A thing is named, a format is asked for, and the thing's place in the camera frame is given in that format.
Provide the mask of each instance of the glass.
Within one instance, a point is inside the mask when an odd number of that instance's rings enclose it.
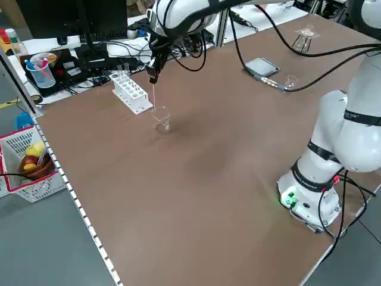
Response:
[[[154,107],[151,110],[152,117],[156,120],[155,129],[160,134],[168,133],[170,130],[169,126],[169,117],[170,112],[166,109],[165,106]]]
[[[50,88],[55,85],[55,79],[50,71],[49,64],[43,65],[43,60],[33,61],[34,69],[28,65],[26,69],[30,72],[39,88]]]
[[[123,70],[121,68],[121,65],[118,65],[117,69],[118,69],[118,78],[119,80],[121,80],[121,77],[123,76]]]
[[[298,81],[299,81],[299,79],[296,76],[291,74],[287,77],[287,82],[285,84],[285,87],[293,88]]]
[[[130,76],[131,72],[130,72],[130,66],[128,63],[124,63],[124,75],[126,76]]]

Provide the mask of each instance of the brown table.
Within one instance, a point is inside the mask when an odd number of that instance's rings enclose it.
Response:
[[[311,52],[371,41],[316,15],[280,29],[291,42],[308,23],[321,34]],[[294,74],[299,86],[354,53],[298,57],[273,29],[239,44],[245,60],[266,57],[282,68],[274,79]],[[230,43],[208,51],[198,73],[166,65],[155,94],[171,111],[168,135],[150,112],[133,115],[110,84],[49,105],[38,121],[124,285],[297,285],[331,240],[289,215],[276,182],[305,150],[321,96],[346,89],[360,62],[283,94],[243,73]],[[145,73],[133,78],[152,96]],[[370,189],[380,182],[377,173],[353,178]],[[347,202],[350,221],[357,190]]]

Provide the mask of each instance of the bottle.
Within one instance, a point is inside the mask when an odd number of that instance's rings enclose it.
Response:
[[[28,51],[22,41],[18,38],[14,29],[6,29],[5,33],[11,41],[11,49],[14,55],[27,55]]]
[[[5,33],[5,29],[0,29],[0,37],[3,40],[4,43],[11,43],[10,39],[8,38],[7,34]]]

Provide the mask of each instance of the white test tube rack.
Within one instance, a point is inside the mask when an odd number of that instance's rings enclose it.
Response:
[[[149,110],[153,104],[149,102],[148,94],[127,75],[113,74],[110,79],[114,82],[113,93],[135,114]]]

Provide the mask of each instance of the apple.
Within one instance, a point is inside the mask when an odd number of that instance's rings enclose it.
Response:
[[[25,159],[24,159],[24,164],[35,164],[37,165],[37,162],[38,162],[38,159],[37,157],[35,156],[25,156]]]

